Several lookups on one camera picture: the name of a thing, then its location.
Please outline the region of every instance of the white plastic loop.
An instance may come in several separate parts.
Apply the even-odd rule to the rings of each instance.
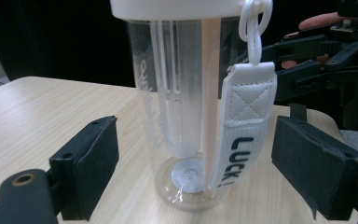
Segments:
[[[258,15],[263,14],[260,24]],[[272,0],[244,0],[240,19],[240,38],[248,42],[249,62],[257,66],[261,60],[261,35],[267,29],[272,14]]]

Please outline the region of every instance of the shaker bottle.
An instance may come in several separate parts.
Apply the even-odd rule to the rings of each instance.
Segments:
[[[158,195],[199,211],[227,188],[208,188],[223,78],[247,58],[238,35],[243,0],[111,0],[126,22]]]

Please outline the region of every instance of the wooden table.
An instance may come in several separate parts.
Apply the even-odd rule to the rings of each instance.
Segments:
[[[178,211],[154,191],[136,89],[25,77],[0,87],[0,184],[17,172],[49,169],[48,159],[89,122],[114,115],[120,159],[89,223],[357,223],[316,220],[304,200],[271,163],[275,106],[268,141],[255,168],[232,186],[220,204],[198,213]],[[309,123],[341,139],[336,123],[308,110]],[[62,221],[60,223],[87,223]]]

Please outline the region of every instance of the white bottle lid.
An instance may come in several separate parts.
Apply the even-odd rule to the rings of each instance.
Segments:
[[[113,15],[128,21],[181,21],[237,17],[243,0],[110,0]]]

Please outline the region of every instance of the table surface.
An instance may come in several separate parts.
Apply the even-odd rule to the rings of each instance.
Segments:
[[[48,170],[48,159],[88,123],[117,117],[120,159],[89,223],[357,223],[327,221],[312,212],[271,163],[276,117],[288,107],[274,106],[268,139],[256,165],[222,201],[202,212],[178,211],[154,191],[144,127],[135,88],[44,77],[24,77],[0,87],[0,184],[28,169]],[[336,123],[308,110],[309,123],[342,141]],[[87,223],[62,221],[60,223]]]

